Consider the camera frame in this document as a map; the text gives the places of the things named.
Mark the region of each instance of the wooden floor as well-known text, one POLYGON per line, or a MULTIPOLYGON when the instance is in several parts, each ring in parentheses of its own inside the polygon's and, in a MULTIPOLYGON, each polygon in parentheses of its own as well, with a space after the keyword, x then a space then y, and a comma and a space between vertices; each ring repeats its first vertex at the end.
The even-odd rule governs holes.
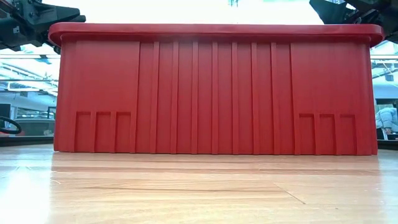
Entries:
POLYGON ((0 223, 398 223, 398 151, 191 156, 0 147, 0 223))

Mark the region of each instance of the white wall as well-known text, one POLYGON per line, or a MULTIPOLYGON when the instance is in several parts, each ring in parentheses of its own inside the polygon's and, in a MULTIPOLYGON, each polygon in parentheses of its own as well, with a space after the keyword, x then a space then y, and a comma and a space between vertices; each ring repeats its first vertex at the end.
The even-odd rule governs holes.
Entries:
POLYGON ((384 41, 371 49, 372 55, 395 55, 398 53, 398 44, 384 41))
POLYGON ((398 99, 398 85, 376 84, 373 85, 375 99, 398 99))
POLYGON ((28 93, 28 97, 20 96, 19 93, 0 93, 0 103, 10 103, 11 106, 30 110, 47 111, 49 106, 56 106, 57 99, 54 96, 38 93, 28 93))
POLYGON ((44 0, 77 7, 87 22, 184 24, 323 24, 309 0, 44 0))

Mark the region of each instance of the rectangular recessed panel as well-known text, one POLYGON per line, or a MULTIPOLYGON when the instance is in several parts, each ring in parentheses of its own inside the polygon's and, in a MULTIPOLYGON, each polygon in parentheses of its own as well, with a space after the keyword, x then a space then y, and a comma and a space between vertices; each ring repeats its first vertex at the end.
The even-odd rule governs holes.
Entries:
POLYGON ((218 154, 218 43, 211 46, 211 153, 218 154))
POLYGON ((340 116, 341 153, 357 155, 355 116, 344 114, 340 116))
POLYGON ((319 127, 319 153, 323 155, 334 155, 336 153, 336 128, 335 117, 332 114, 320 115, 319 127))
POLYGON ((272 117, 271 45, 257 45, 259 83, 260 154, 274 152, 274 122, 272 117))
POLYGON ((130 113, 116 114, 116 152, 131 152, 130 146, 130 113))
POLYGON ((292 93, 292 69, 290 61, 290 45, 276 45, 276 64, 273 67, 274 93, 273 99, 279 105, 278 115, 279 127, 274 127, 274 131, 279 129, 280 153, 294 153, 294 120, 293 120, 293 93, 292 93))
POLYGON ((149 152, 154 43, 141 43, 136 152, 149 152))
POLYGON ((97 113, 96 132, 95 132, 95 151, 109 152, 111 148, 111 113, 97 113))
MULTIPOLYGON (((60 73, 66 73, 69 67, 76 68, 75 59, 81 60, 82 54, 76 54, 77 43, 67 42, 63 46, 67 46, 66 50, 61 52, 61 62, 60 62, 60 73)), ((71 73, 70 75, 60 75, 58 92, 65 92, 68 86, 72 86, 73 82, 76 81, 74 78, 79 74, 71 73)), ((54 137, 54 150, 62 152, 73 152, 76 151, 76 119, 77 114, 75 110, 71 109, 70 103, 72 98, 68 94, 61 94, 57 97, 57 114, 55 115, 55 137, 54 137)))
POLYGON ((301 154, 315 154, 315 126, 313 114, 300 114, 301 154))
POLYGON ((191 152, 198 153, 198 42, 192 44, 192 130, 191 152))
POLYGON ((211 43, 198 48, 198 153, 211 154, 211 43))
POLYGON ((192 42, 181 42, 178 51, 177 153, 191 153, 192 42))
POLYGON ((251 46, 238 43, 239 154, 253 153, 251 46))
POLYGON ((157 105, 157 152, 170 153, 172 118, 173 42, 161 42, 159 52, 159 92, 157 105))
POLYGON ((232 154, 231 44, 218 44, 218 153, 232 154))
POLYGON ((76 114, 76 130, 75 130, 75 151, 89 152, 91 142, 90 139, 90 112, 77 112, 76 114))

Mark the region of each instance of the red bin edge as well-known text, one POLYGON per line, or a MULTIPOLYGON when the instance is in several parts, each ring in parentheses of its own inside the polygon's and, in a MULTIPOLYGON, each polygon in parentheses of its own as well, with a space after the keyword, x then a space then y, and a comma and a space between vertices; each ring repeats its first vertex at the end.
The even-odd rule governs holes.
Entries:
MULTIPOLYGON (((55 24, 50 28, 49 39, 53 43, 63 46, 60 89, 57 103, 55 150, 67 152, 192 154, 377 154, 376 138, 373 137, 373 134, 376 135, 376 133, 373 131, 374 111, 372 100, 373 90, 370 80, 371 68, 369 62, 365 62, 365 60, 369 61, 370 59, 369 47, 377 45, 383 38, 381 27, 368 24, 322 26, 55 24), (186 45, 186 41, 189 42, 189 40, 191 40, 191 44, 186 45), (133 92, 136 91, 136 111, 111 108, 111 105, 114 106, 114 103, 103 102, 94 98, 91 100, 97 103, 109 104, 108 106, 110 107, 105 110, 104 108, 99 110, 95 106, 91 108, 82 107, 82 102, 76 100, 79 97, 78 95, 85 94, 90 90, 96 91, 95 88, 97 87, 89 86, 85 90, 74 88, 79 85, 88 85, 87 77, 93 69, 85 65, 79 58, 83 59, 82 55, 84 55, 84 60, 89 60, 91 63, 95 61, 98 61, 98 63, 105 62, 103 57, 98 57, 95 54, 95 52, 99 54, 100 50, 104 49, 109 50, 109 54, 119 52, 124 54, 123 57, 135 57, 131 55, 130 51, 121 51, 121 46, 114 45, 115 42, 120 41, 138 42, 137 48, 132 47, 129 49, 137 50, 137 55, 135 56, 137 56, 137 60, 139 61, 137 63, 138 68, 135 68, 137 70, 136 77, 132 79, 137 81, 136 84, 133 84, 133 88, 137 88, 133 90, 133 92), (330 50, 331 48, 326 46, 326 42, 337 46, 336 49, 340 51, 338 53, 344 51, 352 53, 351 59, 347 57, 348 55, 340 56, 359 65, 361 72, 364 74, 363 76, 355 76, 356 81, 360 85, 359 87, 353 88, 352 91, 350 90, 351 92, 345 92, 355 95, 358 93, 362 94, 357 97, 357 100, 362 102, 357 103, 357 110, 350 109, 349 106, 340 108, 341 111, 339 111, 339 108, 328 108, 327 106, 317 108, 316 104, 311 105, 301 101, 306 97, 308 98, 308 95, 301 94, 300 92, 301 89, 304 90, 302 86, 305 85, 305 79, 308 78, 305 77, 305 73, 311 70, 301 67, 300 64, 307 63, 303 59, 305 57, 301 57, 301 55, 311 56, 310 52, 317 51, 317 48, 330 50), (209 52, 204 50, 206 44, 209 44, 208 46, 212 49, 209 52), (89 53, 91 59, 87 59, 86 53, 82 51, 83 49, 91 51, 89 53), (145 67, 146 65, 142 65, 140 61, 144 58, 142 56, 148 56, 149 50, 151 51, 150 54, 152 54, 150 60, 153 62, 150 69, 153 70, 155 68, 156 72, 141 71, 141 67, 145 67), (192 58, 196 60, 196 62, 189 60, 189 69, 191 71, 188 72, 188 75, 184 68, 185 65, 181 64, 185 60, 181 55, 187 56, 187 52, 190 54, 193 53, 192 58), (211 63, 207 64, 207 66, 211 67, 211 70, 200 71, 201 60, 204 60, 201 59, 201 52, 202 56, 212 57, 209 61, 211 63), (224 57, 230 57, 230 59, 225 60, 221 54, 224 54, 224 57), (250 61, 244 59, 245 56, 251 56, 250 61), (163 83, 160 75, 163 72, 162 66, 165 66, 161 63, 169 57, 178 62, 167 62, 171 63, 168 66, 172 67, 173 72, 167 74, 172 79, 172 84, 169 86, 171 91, 169 95, 171 96, 168 96, 168 100, 171 100, 171 105, 169 105, 167 112, 170 118, 165 121, 165 118, 159 116, 163 112, 160 109, 161 103, 159 102, 162 95, 159 92, 166 91, 162 90, 164 87, 162 87, 163 83), (268 72, 262 73, 262 69, 259 70, 259 58, 268 60, 267 69, 271 71, 270 74, 268 72), (223 63, 227 64, 227 66, 223 65, 223 68, 221 68, 221 64, 223 63), (286 65, 290 66, 290 71, 282 68, 286 65), (221 78, 219 75, 225 72, 223 69, 227 70, 227 75, 221 78), (151 75, 150 80, 144 80, 143 76, 148 74, 151 75), (181 78, 186 79, 189 76, 189 83, 181 81, 181 78), (224 85, 223 81, 228 82, 225 84, 228 87, 222 87, 224 85), (270 81, 266 87, 270 89, 271 96, 269 96, 269 93, 263 91, 261 86, 256 86, 256 82, 264 84, 266 81, 270 81), (288 94, 282 91, 286 83, 290 85, 288 94), (151 90, 139 90, 141 85, 149 86, 151 90), (202 115, 200 114, 200 106, 203 103, 201 100, 204 100, 204 98, 200 98, 200 95, 204 94, 201 92, 201 85, 203 85, 203 91, 206 90, 211 95, 211 97, 205 99, 211 105, 211 113, 210 115, 207 114, 206 118, 201 118, 202 115), (191 91, 190 100, 181 96, 182 94, 178 91, 179 89, 191 91), (228 92, 228 94, 225 94, 227 95, 226 97, 222 96, 224 90, 228 92), (268 120, 270 121, 269 126, 271 128, 264 124, 263 121, 262 116, 269 115, 264 111, 265 105, 257 103, 263 96, 268 96, 269 100, 266 104, 267 106, 271 106, 269 109, 272 112, 272 118, 268 120), (220 99, 223 99, 223 97, 226 101, 230 101, 230 103, 220 103, 220 99), (140 100, 144 99, 150 101, 149 104, 152 106, 152 109, 148 105, 140 106, 140 100), (290 102, 291 105, 281 106, 282 103, 276 103, 279 100, 284 103, 290 102), (180 111, 184 111, 184 105, 189 105, 190 107, 189 112, 191 116, 188 118, 186 115, 180 115, 180 111), (250 110, 243 109, 242 105, 250 106, 250 110), (280 112, 280 109, 289 109, 292 112, 286 115, 283 114, 284 112, 280 112), (148 113, 150 116, 145 117, 143 113, 148 113), (222 120, 221 113, 224 115, 227 114, 227 121, 225 119, 222 120), (122 119, 122 115, 124 114, 129 115, 128 121, 131 127, 129 128, 128 136, 124 137, 124 140, 120 140, 118 139, 118 119, 122 119), (141 118, 145 118, 147 121, 140 123, 141 118), (180 124, 188 120, 190 122, 189 127, 180 124), (205 137, 200 136, 201 134, 203 135, 203 131, 201 130, 205 130, 200 127, 203 121, 211 123, 207 129, 210 134, 205 134, 205 137), (290 126, 284 124, 285 122, 291 123, 290 126), (87 126, 83 128, 87 133, 81 135, 80 128, 82 127, 80 125, 83 123, 87 126), (166 134, 165 128, 159 127, 161 123, 171 123, 166 128, 168 129, 168 134, 166 134), (228 136, 223 136, 223 132, 220 132, 220 127, 224 124, 227 127, 226 135, 228 136), (104 134, 104 130, 100 128, 101 125, 110 128, 109 135, 104 134), (288 131, 290 134, 287 134, 287 136, 290 136, 290 140, 281 137, 283 134, 281 133, 281 129, 284 127, 290 127, 288 131), (179 131, 180 128, 189 131, 189 135, 179 131), (327 133, 329 135, 333 136, 332 138, 329 135, 322 134, 320 130, 324 128, 328 130, 327 133), (362 138, 366 138, 366 140, 363 142, 360 141, 362 138), (207 143, 202 144, 200 142, 202 140, 207 141, 207 143), (322 143, 323 140, 327 140, 327 144, 332 147, 322 143)), ((325 63, 323 66, 326 68, 335 66, 326 63, 326 60, 320 60, 318 63, 321 62, 325 63)), ((115 63, 114 66, 127 65, 126 61, 115 63)), ((121 88, 125 89, 126 86, 123 86, 125 85, 123 82, 131 84, 131 79, 127 77, 128 72, 126 72, 121 72, 124 74, 124 78, 127 78, 126 80, 119 80, 117 83, 112 84, 111 80, 105 78, 104 82, 108 81, 108 83, 112 84, 111 86, 121 85, 121 88)), ((105 71, 102 72, 101 70, 97 70, 97 74, 99 79, 107 75, 105 71)), ((314 83, 311 83, 311 86, 316 86, 318 81, 320 83, 327 83, 332 80, 316 79, 312 81, 314 83)), ((334 91, 336 91, 339 87, 336 85, 337 83, 334 84, 334 91)), ((104 91, 105 94, 111 94, 111 91, 104 91)), ((340 99, 342 97, 342 94, 332 95, 334 91, 324 91, 325 93, 330 93, 328 94, 330 101, 336 101, 339 97, 340 99)), ((121 101, 117 104, 126 103, 131 102, 121 101)))

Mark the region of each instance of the floor seam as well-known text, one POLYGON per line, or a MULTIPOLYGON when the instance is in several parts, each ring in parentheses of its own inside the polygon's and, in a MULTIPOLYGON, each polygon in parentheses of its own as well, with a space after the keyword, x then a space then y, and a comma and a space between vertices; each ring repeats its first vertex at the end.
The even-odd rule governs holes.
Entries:
POLYGON ((284 192, 286 192, 287 194, 289 194, 290 196, 292 196, 293 198, 295 198, 296 200, 298 200, 299 202, 301 202, 303 205, 306 205, 305 202, 303 202, 302 200, 300 200, 299 198, 297 198, 296 196, 292 195, 291 193, 289 193, 287 190, 283 189, 282 187, 279 187, 277 184, 273 183, 275 186, 277 186, 278 188, 280 188, 281 190, 283 190, 284 192))

